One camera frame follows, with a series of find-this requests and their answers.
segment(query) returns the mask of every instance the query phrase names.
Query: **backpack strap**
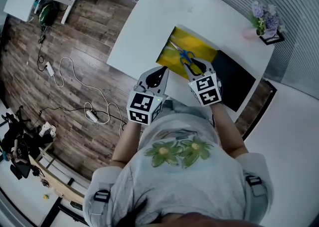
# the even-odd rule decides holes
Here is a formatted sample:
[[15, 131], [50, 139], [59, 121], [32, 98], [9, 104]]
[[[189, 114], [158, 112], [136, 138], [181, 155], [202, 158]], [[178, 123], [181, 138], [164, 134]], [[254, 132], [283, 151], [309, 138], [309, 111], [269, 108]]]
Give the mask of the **backpack strap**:
[[246, 209], [244, 220], [259, 224], [268, 208], [268, 193], [265, 184], [257, 176], [245, 175]]
[[90, 226], [101, 226], [101, 217], [106, 215], [111, 193], [108, 190], [100, 190], [94, 194], [88, 204], [88, 216]]

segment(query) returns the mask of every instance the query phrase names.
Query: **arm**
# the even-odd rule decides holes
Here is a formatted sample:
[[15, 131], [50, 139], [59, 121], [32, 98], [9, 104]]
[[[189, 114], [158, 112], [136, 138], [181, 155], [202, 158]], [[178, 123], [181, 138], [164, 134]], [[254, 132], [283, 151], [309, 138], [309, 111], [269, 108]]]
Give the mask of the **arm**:
[[220, 103], [216, 103], [210, 105], [210, 108], [213, 111], [216, 128], [224, 151], [234, 159], [239, 155], [248, 153], [244, 141], [226, 112], [225, 107]]
[[15, 141], [14, 141], [14, 151], [16, 152], [17, 149], [18, 149], [18, 139], [15, 139]]
[[129, 121], [115, 147], [110, 166], [124, 168], [138, 151], [141, 124]]
[[17, 149], [18, 149], [18, 139], [15, 139], [15, 141], [14, 141], [14, 148], [13, 148], [13, 157], [14, 157], [16, 160], [17, 160], [17, 153], [16, 153]]
[[23, 163], [25, 163], [25, 164], [28, 163], [28, 161], [25, 160], [25, 159], [17, 159], [17, 160], [15, 160], [15, 162], [23, 162]]

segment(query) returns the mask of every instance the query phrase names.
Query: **strap buckle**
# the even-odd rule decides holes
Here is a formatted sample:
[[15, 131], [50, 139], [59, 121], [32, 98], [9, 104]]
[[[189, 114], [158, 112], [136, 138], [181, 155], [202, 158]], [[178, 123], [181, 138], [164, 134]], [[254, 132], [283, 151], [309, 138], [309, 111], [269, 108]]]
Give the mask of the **strap buckle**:
[[256, 176], [246, 176], [246, 181], [250, 185], [250, 187], [262, 184], [260, 177]]
[[108, 203], [111, 193], [108, 190], [100, 190], [94, 194], [94, 200]]

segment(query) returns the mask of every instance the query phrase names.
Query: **blue scissors handle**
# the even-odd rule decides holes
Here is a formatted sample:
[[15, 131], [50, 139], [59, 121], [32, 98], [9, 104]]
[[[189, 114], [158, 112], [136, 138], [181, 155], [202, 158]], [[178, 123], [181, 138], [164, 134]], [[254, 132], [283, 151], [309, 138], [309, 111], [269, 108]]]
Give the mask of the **blue scissors handle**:
[[195, 57], [194, 53], [191, 52], [191, 51], [186, 51], [186, 50], [180, 50], [179, 51], [180, 62], [181, 62], [182, 65], [184, 65], [184, 63], [182, 61], [183, 59], [185, 59], [186, 64], [188, 64], [188, 65], [191, 65], [193, 63], [193, 61], [191, 61], [191, 58], [188, 55], [189, 53], [192, 55], [192, 57]]

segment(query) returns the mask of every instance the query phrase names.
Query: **gray curtain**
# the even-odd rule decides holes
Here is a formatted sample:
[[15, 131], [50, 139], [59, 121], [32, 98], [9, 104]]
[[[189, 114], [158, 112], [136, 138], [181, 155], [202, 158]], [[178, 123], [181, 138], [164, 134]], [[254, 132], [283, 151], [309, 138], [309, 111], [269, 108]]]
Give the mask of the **gray curtain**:
[[[223, 1], [249, 18], [255, 0]], [[258, 1], [276, 5], [288, 30], [275, 44], [265, 77], [319, 99], [319, 0]]]

